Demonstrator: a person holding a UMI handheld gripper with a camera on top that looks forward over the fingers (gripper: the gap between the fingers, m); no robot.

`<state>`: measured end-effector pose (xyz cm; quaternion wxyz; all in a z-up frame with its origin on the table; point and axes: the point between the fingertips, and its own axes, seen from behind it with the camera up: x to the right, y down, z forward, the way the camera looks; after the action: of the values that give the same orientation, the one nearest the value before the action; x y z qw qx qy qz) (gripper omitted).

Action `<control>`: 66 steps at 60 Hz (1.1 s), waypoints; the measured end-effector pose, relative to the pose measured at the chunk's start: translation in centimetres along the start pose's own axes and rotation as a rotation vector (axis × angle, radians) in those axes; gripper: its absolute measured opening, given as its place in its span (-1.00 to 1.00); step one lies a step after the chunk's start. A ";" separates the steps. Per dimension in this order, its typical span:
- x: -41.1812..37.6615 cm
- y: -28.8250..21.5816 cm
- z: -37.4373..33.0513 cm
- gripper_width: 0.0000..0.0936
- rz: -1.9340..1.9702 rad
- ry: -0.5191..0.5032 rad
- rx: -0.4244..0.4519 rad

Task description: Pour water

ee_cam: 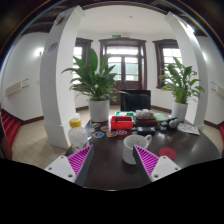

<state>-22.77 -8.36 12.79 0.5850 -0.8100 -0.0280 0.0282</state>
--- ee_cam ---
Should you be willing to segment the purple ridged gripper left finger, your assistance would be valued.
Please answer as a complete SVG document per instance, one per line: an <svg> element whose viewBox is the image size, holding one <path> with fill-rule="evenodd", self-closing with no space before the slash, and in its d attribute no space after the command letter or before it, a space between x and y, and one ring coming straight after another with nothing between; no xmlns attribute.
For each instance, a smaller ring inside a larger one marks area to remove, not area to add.
<svg viewBox="0 0 224 224"><path fill-rule="evenodd" d="M83 186L93 155L94 146L89 145L69 156L59 156L45 168L45 171Z"/></svg>

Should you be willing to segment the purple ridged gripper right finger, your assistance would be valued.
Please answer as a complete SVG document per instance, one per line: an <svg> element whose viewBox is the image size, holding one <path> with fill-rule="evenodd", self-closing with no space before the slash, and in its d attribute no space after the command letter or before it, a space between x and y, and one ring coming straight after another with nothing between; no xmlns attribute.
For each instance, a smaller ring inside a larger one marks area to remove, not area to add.
<svg viewBox="0 0 224 224"><path fill-rule="evenodd" d="M180 170L167 156L157 156L137 145L133 146L133 156L144 184L157 181Z"/></svg>

